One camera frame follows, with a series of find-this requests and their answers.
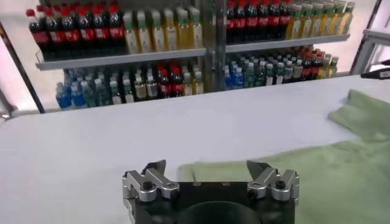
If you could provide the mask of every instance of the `cola bottle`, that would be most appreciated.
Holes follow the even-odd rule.
[[[246,41],[257,39],[257,0],[250,0],[246,8]]]
[[[261,4],[257,8],[258,22],[257,22],[257,36],[260,40],[268,38],[268,0],[261,0]]]
[[[246,16],[245,16],[245,1],[240,0],[238,3],[238,7],[235,12],[235,42],[242,42],[245,40],[245,22],[246,22]]]
[[[84,8],[78,8],[77,11],[79,12],[79,27],[83,40],[83,52],[86,56],[95,56],[98,52],[93,23],[87,18]]]
[[[110,35],[112,41],[112,49],[115,54],[126,54],[126,39],[124,38],[124,24],[118,13],[118,6],[110,6]]]
[[[102,16],[102,10],[99,7],[95,7],[93,9],[93,15],[95,36],[99,44],[99,53],[107,55],[110,53],[110,32],[108,29],[108,20]]]
[[[268,22],[268,38],[277,39],[279,38],[279,9],[280,0],[272,0],[272,4],[269,5],[269,22]]]
[[[226,43],[234,42],[235,35],[235,15],[234,15],[234,6],[233,1],[229,1],[227,4],[227,24],[226,24]]]
[[[51,9],[46,10],[46,28],[49,32],[54,57],[68,58],[70,56],[70,51],[67,48],[61,20],[54,17]]]
[[[291,0],[282,0],[280,5],[279,38],[285,40],[287,26],[291,19]]]
[[[73,57],[81,56],[81,37],[75,21],[70,16],[68,8],[61,10],[62,26],[65,31],[66,41]]]

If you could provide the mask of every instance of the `metal shelf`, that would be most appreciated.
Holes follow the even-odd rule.
[[[311,44],[323,44],[323,43],[332,43],[345,41],[349,38],[349,34],[346,35],[334,35],[326,37],[313,37],[313,38],[304,38],[297,40],[279,40],[279,41],[270,41],[270,42],[257,42],[257,43],[247,43],[247,44],[233,44],[226,45],[226,53],[234,52],[243,52],[243,51],[259,51],[266,49],[275,49],[275,48],[284,48],[284,47],[296,47],[304,46]]]
[[[123,63],[133,63],[142,61],[155,61],[171,58],[185,58],[185,57],[198,57],[203,56],[206,53],[206,48],[188,49],[180,51],[164,51],[153,52],[146,54],[131,54],[131,55],[118,55],[108,57],[97,58],[83,58],[83,59],[70,59],[60,61],[43,61],[36,63],[35,65],[41,71],[64,69],[64,68],[80,68],[91,66],[103,66],[103,65],[117,65]]]

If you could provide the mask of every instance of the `green towel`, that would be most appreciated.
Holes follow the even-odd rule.
[[[331,120],[361,137],[254,159],[300,175],[298,224],[390,222],[390,105],[351,90]],[[245,161],[180,167],[183,181],[249,181]]]

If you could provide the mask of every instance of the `bottle label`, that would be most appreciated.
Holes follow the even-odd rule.
[[[95,29],[97,39],[107,39],[110,37],[109,31],[107,28]]]
[[[130,53],[131,54],[138,53],[137,39],[135,38],[134,33],[127,33],[126,34],[126,41],[127,41],[127,47],[129,48]]]
[[[95,32],[93,31],[93,29],[82,29],[80,30],[80,32],[83,40],[90,41],[95,39]]]
[[[297,20],[294,22],[294,26],[292,27],[291,39],[298,38],[299,27],[300,27],[300,21]]]
[[[287,25],[288,22],[290,22],[290,16],[281,16],[280,17],[280,24],[281,25]]]
[[[164,36],[161,29],[154,31],[154,41],[156,46],[156,51],[164,51]]]
[[[168,30],[168,50],[175,51],[176,50],[176,30]]]
[[[110,34],[112,38],[122,38],[124,36],[124,27],[110,28]]]
[[[246,26],[248,27],[255,27],[257,26],[257,18],[247,18],[246,19]]]
[[[313,32],[311,33],[312,37],[318,37],[320,25],[321,25],[321,19],[316,19],[313,25]]]
[[[112,97],[112,102],[116,104],[122,104],[121,98],[119,96],[113,96]]]
[[[76,42],[80,40],[80,34],[78,30],[65,31],[65,36],[68,42]]]
[[[200,26],[194,27],[194,47],[202,47],[202,29]]]
[[[311,19],[308,19],[305,21],[305,26],[303,27],[302,38],[309,37],[310,26],[311,26]]]
[[[125,99],[126,99],[126,103],[134,103],[133,94],[126,94]]]
[[[35,42],[37,42],[38,44],[47,43],[49,41],[49,38],[46,35],[45,31],[32,33],[32,37],[34,38]]]
[[[243,28],[245,27],[245,19],[235,19],[235,27],[237,28]]]
[[[267,26],[268,25],[268,17],[260,17],[258,19],[259,26]]]
[[[271,26],[277,26],[279,25],[279,16],[270,16],[269,18],[269,24]]]

